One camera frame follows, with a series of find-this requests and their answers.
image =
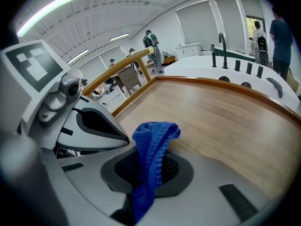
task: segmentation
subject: person in dark shirt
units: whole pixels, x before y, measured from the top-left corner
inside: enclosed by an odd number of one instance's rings
[[[291,30],[282,20],[280,12],[273,7],[275,20],[272,21],[269,31],[274,41],[273,69],[286,81],[288,68],[291,63],[291,46],[293,36]]]

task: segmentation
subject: backpack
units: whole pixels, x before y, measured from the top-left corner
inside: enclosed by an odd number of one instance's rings
[[[263,36],[257,39],[258,49],[267,51],[267,41]]]
[[[151,34],[146,35],[146,36],[143,38],[143,44],[144,44],[144,47],[145,47],[145,48],[148,48],[148,47],[154,47],[154,46],[155,46],[155,41],[151,38],[150,35],[151,35]]]

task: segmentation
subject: faucet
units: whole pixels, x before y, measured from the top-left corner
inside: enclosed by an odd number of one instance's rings
[[[224,50],[224,66],[222,67],[223,69],[227,69],[227,50],[226,50],[226,41],[223,33],[219,33],[218,38],[220,40],[220,43],[222,42],[222,48]]]

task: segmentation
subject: man in green shirt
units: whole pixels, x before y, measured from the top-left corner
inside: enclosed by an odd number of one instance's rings
[[[154,43],[153,43],[154,45],[153,46],[154,46],[154,49],[155,49],[155,57],[151,58],[150,55],[148,55],[148,56],[149,56],[149,59],[152,62],[154,62],[154,65],[157,68],[157,70],[159,72],[159,75],[161,75],[163,73],[163,71],[162,71],[162,63],[161,63],[161,54],[160,54],[160,50],[159,50],[159,48],[157,46],[157,44],[159,44],[159,41],[158,41],[156,35],[153,34],[153,33],[151,33],[150,30],[146,31],[145,37],[146,36],[151,37],[151,39],[154,41]]]

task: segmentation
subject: wooden countertop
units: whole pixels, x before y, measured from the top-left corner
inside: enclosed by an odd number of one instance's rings
[[[271,199],[290,185],[301,158],[301,128],[245,95],[201,84],[157,81],[116,116],[130,137],[148,121],[179,125],[172,147],[216,158]]]

